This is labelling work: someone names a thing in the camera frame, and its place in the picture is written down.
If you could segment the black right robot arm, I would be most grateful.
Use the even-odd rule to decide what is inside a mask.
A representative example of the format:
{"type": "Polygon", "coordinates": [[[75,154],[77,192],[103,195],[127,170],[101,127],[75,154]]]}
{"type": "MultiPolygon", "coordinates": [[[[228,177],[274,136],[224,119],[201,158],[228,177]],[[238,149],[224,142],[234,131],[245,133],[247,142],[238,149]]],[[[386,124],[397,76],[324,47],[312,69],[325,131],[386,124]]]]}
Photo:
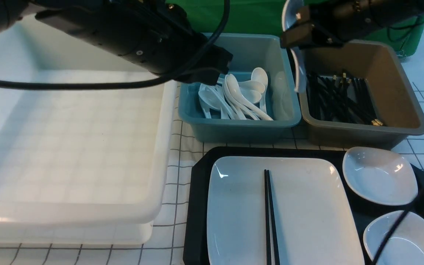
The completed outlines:
{"type": "Polygon", "coordinates": [[[342,47],[416,15],[424,0],[330,0],[300,7],[280,37],[284,48],[342,47]]]}

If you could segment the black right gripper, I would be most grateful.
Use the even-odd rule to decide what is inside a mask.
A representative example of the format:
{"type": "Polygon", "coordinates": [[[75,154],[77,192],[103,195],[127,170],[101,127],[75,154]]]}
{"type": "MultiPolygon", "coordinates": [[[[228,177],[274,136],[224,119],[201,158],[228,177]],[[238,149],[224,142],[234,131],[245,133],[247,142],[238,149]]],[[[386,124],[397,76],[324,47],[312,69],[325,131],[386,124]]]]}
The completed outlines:
{"type": "Polygon", "coordinates": [[[348,42],[344,24],[349,17],[348,6],[303,6],[298,10],[297,22],[280,37],[281,47],[294,44],[296,34],[301,49],[310,47],[341,47],[348,42]]]}

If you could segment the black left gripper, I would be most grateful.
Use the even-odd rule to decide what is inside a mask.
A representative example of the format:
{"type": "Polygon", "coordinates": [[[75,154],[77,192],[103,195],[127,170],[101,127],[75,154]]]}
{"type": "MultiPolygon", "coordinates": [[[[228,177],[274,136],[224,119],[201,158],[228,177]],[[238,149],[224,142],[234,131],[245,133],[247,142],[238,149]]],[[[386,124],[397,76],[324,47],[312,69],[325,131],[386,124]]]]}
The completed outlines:
{"type": "MultiPolygon", "coordinates": [[[[138,56],[138,65],[158,77],[172,73],[187,63],[207,42],[207,37],[200,32],[177,40],[163,39],[152,42],[138,50],[143,54],[138,56]]],[[[191,84],[200,82],[207,85],[217,83],[221,74],[229,72],[233,54],[223,47],[212,45],[203,55],[199,56],[189,69],[175,74],[172,80],[191,84]]]]}

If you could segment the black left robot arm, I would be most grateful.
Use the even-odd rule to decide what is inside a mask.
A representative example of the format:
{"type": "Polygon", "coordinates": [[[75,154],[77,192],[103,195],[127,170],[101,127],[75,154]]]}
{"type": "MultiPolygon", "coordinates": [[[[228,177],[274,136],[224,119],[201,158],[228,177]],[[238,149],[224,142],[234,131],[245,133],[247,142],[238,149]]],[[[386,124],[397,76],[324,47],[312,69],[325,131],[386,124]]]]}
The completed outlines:
{"type": "Polygon", "coordinates": [[[224,31],[230,2],[210,37],[195,31],[187,13],[165,0],[0,0],[0,32],[28,15],[99,47],[156,79],[141,82],[44,84],[0,80],[0,88],[28,91],[140,89],[169,81],[215,85],[229,72],[233,55],[215,42],[224,31]]]}

